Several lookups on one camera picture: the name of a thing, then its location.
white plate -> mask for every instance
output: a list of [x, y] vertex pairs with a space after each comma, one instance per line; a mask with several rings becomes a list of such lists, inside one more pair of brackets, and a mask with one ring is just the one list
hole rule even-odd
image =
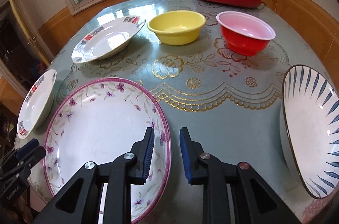
[[85, 63], [116, 54], [127, 46], [144, 24], [145, 19], [140, 16], [125, 16], [105, 23], [76, 45], [72, 53], [73, 62]]
[[291, 173], [316, 199], [339, 181], [339, 100], [317, 71], [295, 65], [282, 85], [280, 137]]
[[53, 103], [52, 89], [56, 76], [56, 70], [48, 70], [28, 92], [18, 117], [17, 132], [20, 139], [25, 139], [33, 128], [46, 119]]
[[127, 79], [90, 82], [69, 95], [56, 111], [47, 129], [43, 160], [52, 195], [86, 162], [104, 164], [130, 151], [134, 142], [143, 139], [149, 126], [155, 131], [149, 178], [143, 186], [131, 187], [132, 221], [143, 219], [167, 183], [171, 139], [165, 116], [154, 97]]

silver screw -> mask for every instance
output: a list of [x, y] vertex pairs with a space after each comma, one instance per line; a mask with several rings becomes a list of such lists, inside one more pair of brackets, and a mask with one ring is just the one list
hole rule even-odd
[[131, 152], [127, 152], [127, 153], [125, 153], [125, 155], [124, 155], [124, 158], [127, 159], [127, 160], [130, 160], [130, 159], [132, 159], [133, 157], [134, 157], [134, 154], [131, 153]]
[[246, 170], [246, 169], [249, 169], [250, 165], [246, 162], [240, 162], [239, 163], [239, 168], [243, 169], [243, 170]]
[[92, 169], [92, 168], [94, 168], [94, 166], [95, 166], [94, 162], [87, 162], [85, 164], [85, 168], [87, 168], [87, 169]]
[[207, 160], [207, 159], [210, 159], [211, 158], [211, 155], [209, 153], [201, 153], [200, 154], [200, 158], [203, 159], [203, 160]]

dining table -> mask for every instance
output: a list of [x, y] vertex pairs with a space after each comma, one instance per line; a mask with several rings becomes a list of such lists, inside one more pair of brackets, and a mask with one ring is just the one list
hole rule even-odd
[[[190, 10], [206, 17], [199, 37], [183, 46], [160, 43], [147, 28], [155, 16], [167, 11]], [[233, 52], [225, 43], [216, 20], [223, 11], [248, 13], [268, 23], [275, 39], [255, 56]], [[146, 25], [117, 54], [75, 64], [74, 47], [95, 28], [120, 17], [138, 15]], [[331, 81], [325, 67], [305, 40], [263, 3], [259, 8], [237, 8], [203, 0], [130, 0], [103, 9], [87, 22], [58, 53], [49, 69], [57, 71], [54, 100], [45, 122], [26, 139], [44, 143], [47, 126], [59, 105], [82, 85], [102, 77], [121, 77], [145, 87], [160, 104], [170, 130], [172, 164], [164, 193], [141, 223], [201, 223], [203, 186], [185, 178], [179, 132], [187, 127], [193, 141], [201, 143], [221, 161], [248, 162], [279, 195], [302, 223], [324, 208], [331, 197], [314, 199], [291, 175], [282, 151], [279, 116], [281, 87], [289, 67], [304, 64]], [[38, 163], [28, 178], [47, 203], [51, 193], [43, 166]]]

floral plate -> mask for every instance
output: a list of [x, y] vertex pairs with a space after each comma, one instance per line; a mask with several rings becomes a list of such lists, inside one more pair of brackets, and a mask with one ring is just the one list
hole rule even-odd
[[287, 166], [316, 199], [339, 181], [339, 100], [316, 70], [295, 65], [282, 85], [280, 138]]
[[33, 128], [46, 119], [53, 104], [53, 86], [57, 72], [48, 70], [40, 76], [29, 90], [20, 109], [18, 117], [18, 136], [25, 139]]
[[155, 143], [149, 177], [143, 186], [131, 186], [133, 223], [154, 208], [168, 180], [171, 139], [162, 109], [146, 89], [123, 78], [98, 79], [70, 94], [54, 114], [44, 143], [43, 168], [52, 196], [86, 162], [104, 164], [130, 151], [150, 126]]
[[85, 63], [116, 54], [127, 46], [144, 24], [145, 19], [140, 16], [125, 16], [105, 23], [75, 46], [72, 53], [73, 62]]

red bowl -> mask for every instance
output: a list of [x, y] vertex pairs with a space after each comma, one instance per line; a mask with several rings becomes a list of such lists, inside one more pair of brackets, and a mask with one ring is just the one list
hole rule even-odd
[[217, 15], [217, 21], [228, 47], [241, 55], [254, 56], [276, 36], [267, 23], [249, 14], [222, 12]]

